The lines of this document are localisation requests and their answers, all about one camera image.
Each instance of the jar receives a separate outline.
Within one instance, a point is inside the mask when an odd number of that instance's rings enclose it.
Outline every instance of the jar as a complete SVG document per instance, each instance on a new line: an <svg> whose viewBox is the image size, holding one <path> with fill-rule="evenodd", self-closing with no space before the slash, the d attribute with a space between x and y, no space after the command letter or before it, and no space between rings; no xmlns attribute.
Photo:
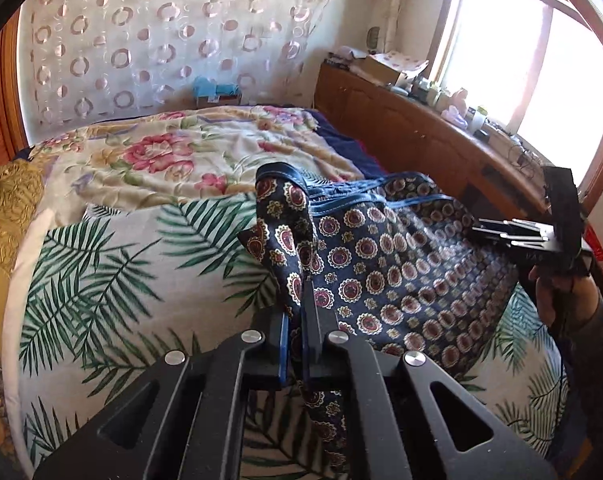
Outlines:
<svg viewBox="0 0 603 480"><path fill-rule="evenodd" d="M425 98L427 105L430 108L435 108L435 104L437 104L437 100L439 99L440 90L437 85L433 85L428 90L428 95Z"/></svg>
<svg viewBox="0 0 603 480"><path fill-rule="evenodd" d="M481 106L478 106L477 110L475 110L475 114L472 116L472 120L470 121L470 126L468 128L471 134L473 134L477 130L482 129L484 123L486 122L487 116L488 112L486 111L486 109L482 108Z"/></svg>
<svg viewBox="0 0 603 480"><path fill-rule="evenodd" d="M437 99L437 102L435 103L435 110L437 110L439 113L441 113L444 110L447 110L450 105L451 105L451 93L448 92L447 90L444 90L439 94L439 98Z"/></svg>

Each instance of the curtain with circle pattern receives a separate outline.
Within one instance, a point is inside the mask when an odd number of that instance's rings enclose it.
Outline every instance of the curtain with circle pattern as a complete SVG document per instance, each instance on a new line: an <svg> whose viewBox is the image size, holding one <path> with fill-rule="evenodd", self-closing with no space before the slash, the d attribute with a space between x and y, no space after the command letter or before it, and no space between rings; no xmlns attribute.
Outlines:
<svg viewBox="0 0 603 480"><path fill-rule="evenodd" d="M285 102L328 0L27 0L20 95L30 140L192 107L197 76Z"/></svg>

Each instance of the small box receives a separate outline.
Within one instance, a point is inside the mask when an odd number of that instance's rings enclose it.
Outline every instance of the small box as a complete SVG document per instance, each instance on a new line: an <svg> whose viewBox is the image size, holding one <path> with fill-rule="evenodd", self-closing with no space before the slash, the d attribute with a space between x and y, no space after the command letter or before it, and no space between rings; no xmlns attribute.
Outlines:
<svg viewBox="0 0 603 480"><path fill-rule="evenodd" d="M237 95L215 95L212 97L195 97L195 109L212 108L214 106L239 106L241 104L241 92Z"/></svg>
<svg viewBox="0 0 603 480"><path fill-rule="evenodd" d="M417 76L428 66L425 60L405 56L392 50L385 54L367 56L361 63L361 69L382 84L402 86Z"/></svg>

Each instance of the cabinet door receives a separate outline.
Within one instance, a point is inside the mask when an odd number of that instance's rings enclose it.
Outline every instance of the cabinet door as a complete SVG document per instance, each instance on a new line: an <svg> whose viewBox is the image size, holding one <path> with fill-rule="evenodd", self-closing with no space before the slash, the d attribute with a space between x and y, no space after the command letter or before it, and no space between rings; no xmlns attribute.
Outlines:
<svg viewBox="0 0 603 480"><path fill-rule="evenodd" d="M427 173L437 185L456 198L463 193L469 179L469 165L449 142L431 138L419 161L419 170Z"/></svg>
<svg viewBox="0 0 603 480"><path fill-rule="evenodd" d="M375 102L367 92L358 88L350 88L347 92L344 112L335 126L342 134L361 140L368 146L374 139L372 129L374 108Z"/></svg>
<svg viewBox="0 0 603 480"><path fill-rule="evenodd" d="M339 127L347 98L344 76L344 70L322 65L315 88L315 108L335 127Z"/></svg>
<svg viewBox="0 0 603 480"><path fill-rule="evenodd" d="M428 139L417 122L388 107L374 117L374 136L366 147L388 171L420 171L419 161Z"/></svg>

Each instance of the patterned cloth bag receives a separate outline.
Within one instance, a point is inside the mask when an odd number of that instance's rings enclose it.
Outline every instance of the patterned cloth bag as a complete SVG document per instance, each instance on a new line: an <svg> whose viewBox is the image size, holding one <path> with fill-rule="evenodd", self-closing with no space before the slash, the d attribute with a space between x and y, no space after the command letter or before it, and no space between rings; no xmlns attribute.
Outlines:
<svg viewBox="0 0 603 480"><path fill-rule="evenodd" d="M256 176L257 222L239 239L280 289L292 318L293 364L300 355L302 282L345 332L377 350L424 351L462 377L491 338L517 270L473 244L473 218L420 173L309 186L276 162ZM345 462L339 392L303 392L333 466Z"/></svg>

